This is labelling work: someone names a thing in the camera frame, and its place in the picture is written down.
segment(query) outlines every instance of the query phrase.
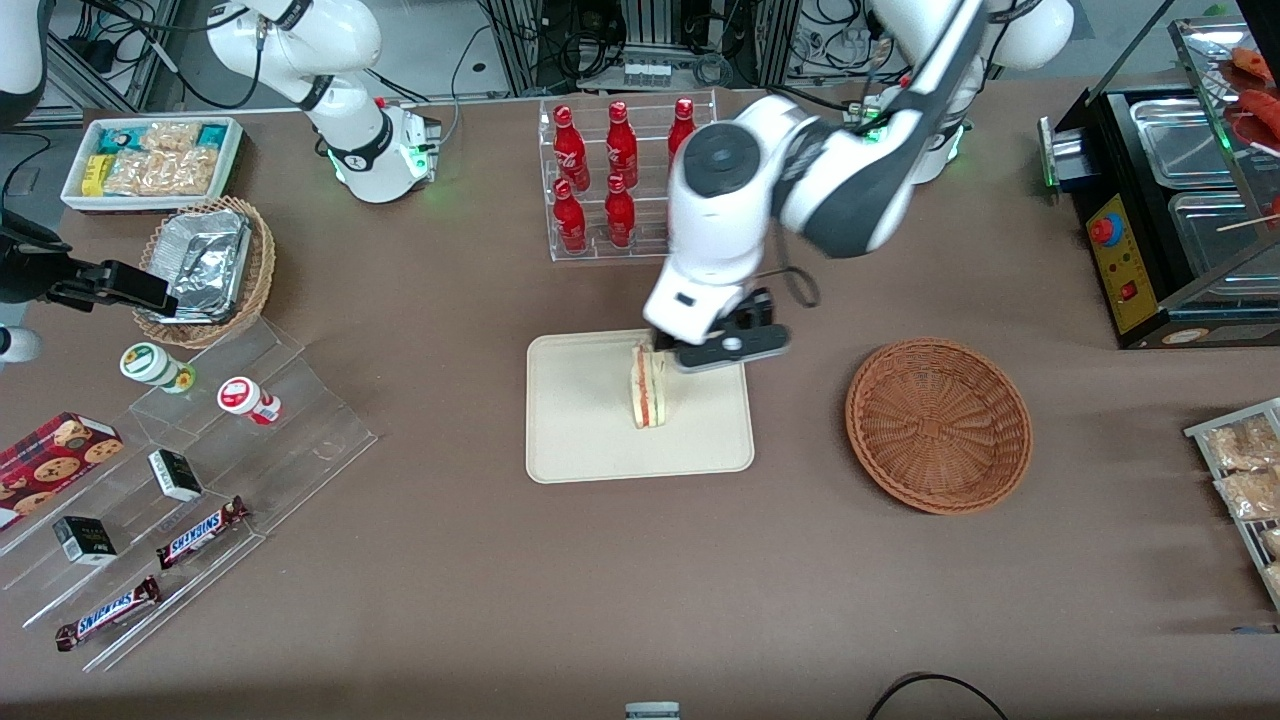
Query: red emergency button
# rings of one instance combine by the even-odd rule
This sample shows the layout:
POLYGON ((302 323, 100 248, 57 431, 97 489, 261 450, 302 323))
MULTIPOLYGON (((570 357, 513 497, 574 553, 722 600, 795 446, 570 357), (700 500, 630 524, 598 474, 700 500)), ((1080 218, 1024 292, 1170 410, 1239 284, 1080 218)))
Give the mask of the red emergency button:
POLYGON ((1089 225, 1089 240, 1097 242, 1098 245, 1111 240, 1112 233, 1115 233, 1115 225, 1112 225, 1111 220, 1106 218, 1093 220, 1093 224, 1089 225))
POLYGON ((1124 220, 1119 213, 1107 213, 1089 223, 1089 240, 1102 247, 1115 247, 1124 237, 1124 220))

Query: yellow control panel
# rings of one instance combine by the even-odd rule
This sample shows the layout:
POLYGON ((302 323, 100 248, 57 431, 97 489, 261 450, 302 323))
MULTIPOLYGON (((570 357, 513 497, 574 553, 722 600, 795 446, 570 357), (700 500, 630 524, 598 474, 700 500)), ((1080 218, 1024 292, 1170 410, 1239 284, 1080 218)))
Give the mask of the yellow control panel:
POLYGON ((1155 315, 1158 306, 1120 196, 1116 195, 1094 213, 1084 229, 1089 233, 1089 246, 1098 261, 1111 316, 1120 332, 1126 333, 1155 315))

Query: small black box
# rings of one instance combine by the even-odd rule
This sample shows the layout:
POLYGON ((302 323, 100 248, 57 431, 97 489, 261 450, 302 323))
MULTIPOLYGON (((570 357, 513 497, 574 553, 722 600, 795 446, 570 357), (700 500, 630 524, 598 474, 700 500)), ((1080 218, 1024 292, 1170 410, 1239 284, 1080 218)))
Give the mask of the small black box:
POLYGON ((115 559, 115 547, 101 520, 64 515, 54 523, 54 534, 72 562, 106 565, 115 559))
POLYGON ((183 502, 200 500, 200 493, 204 491, 186 457, 172 450, 160 448, 148 455, 147 461, 151 462, 151 474, 160 483, 160 492, 183 502))

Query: clear acrylic shelf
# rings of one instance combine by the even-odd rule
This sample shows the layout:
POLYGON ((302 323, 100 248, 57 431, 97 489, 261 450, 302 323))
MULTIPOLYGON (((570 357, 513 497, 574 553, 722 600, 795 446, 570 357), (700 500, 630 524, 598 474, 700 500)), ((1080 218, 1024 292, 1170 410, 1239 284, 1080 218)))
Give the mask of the clear acrylic shelf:
POLYGON ((643 92, 626 95, 627 117, 636 131, 640 152, 640 182, 631 188, 636 205, 636 229, 631 247, 620 250, 609 242, 608 220, 604 217, 605 184, 609 163, 604 138, 609 132, 608 102, 600 97, 570 96, 543 100, 538 114, 538 151, 543 172, 543 202, 547 206, 547 237, 552 260, 603 260, 627 258, 660 258, 667 254, 667 133, 675 120, 676 100, 694 101, 694 124, 703 127, 718 119, 716 95, 700 92, 643 92), (591 172, 591 186, 577 193, 586 214, 586 251, 571 255, 564 250, 556 229, 552 206, 556 196, 552 183, 559 177, 556 164, 556 123, 552 110, 568 105, 573 110, 573 124, 586 142, 586 167, 591 172))
POLYGON ((109 469, 82 479, 74 497, 27 520, 0 557, 4 602, 27 629, 49 638, 49 652, 56 652, 58 628, 155 575, 163 597, 157 606, 61 653, 86 671, 111 667, 376 441, 301 352, 296 341, 262 319, 220 340, 191 360, 197 375, 189 392, 148 391, 113 423, 127 445, 109 469), (256 425, 223 413, 214 396, 232 375, 247 375, 280 397, 280 419, 256 425), (184 503, 161 495, 147 464, 157 447, 187 456, 204 486, 200 500, 184 503), (237 495, 251 515, 161 571, 155 551, 237 495), (119 556, 99 568, 69 562, 50 527, 54 518, 69 514, 101 519, 119 556))

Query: brown table surface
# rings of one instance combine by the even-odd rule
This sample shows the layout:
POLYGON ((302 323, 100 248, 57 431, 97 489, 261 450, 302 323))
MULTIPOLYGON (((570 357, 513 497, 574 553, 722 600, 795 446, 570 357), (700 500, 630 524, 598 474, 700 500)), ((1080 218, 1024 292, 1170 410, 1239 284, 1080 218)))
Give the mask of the brown table surface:
MULTIPOLYGON (((1015 717, 1275 717, 1280 638, 1228 634, 1275 614, 1181 429, 1280 395, 1280 356, 1115 348, 1070 204, 1037 190, 1036 119, 1083 86, 992 83, 874 255, 795 243, 824 300, 783 299, 791 352, 748 369, 749 470, 566 487, 525 474, 525 348, 640 327, 658 266, 550 263, 538 102, 465 106, 440 179, 385 206, 334 181, 301 114, 241 117, 234 190, 279 246, 266 315, 381 439, 109 673, 0 610, 0 715, 847 719, 936 670, 1015 717), (927 334, 1030 410, 1030 470, 992 511, 904 507, 845 439, 858 364, 927 334)), ((61 234, 134 260, 155 222, 68 211, 61 234)), ((115 372, 128 311, 28 318, 46 350, 0 374, 0 442, 140 395, 115 372)), ((984 716, 945 687, 883 716, 947 702, 984 716)))

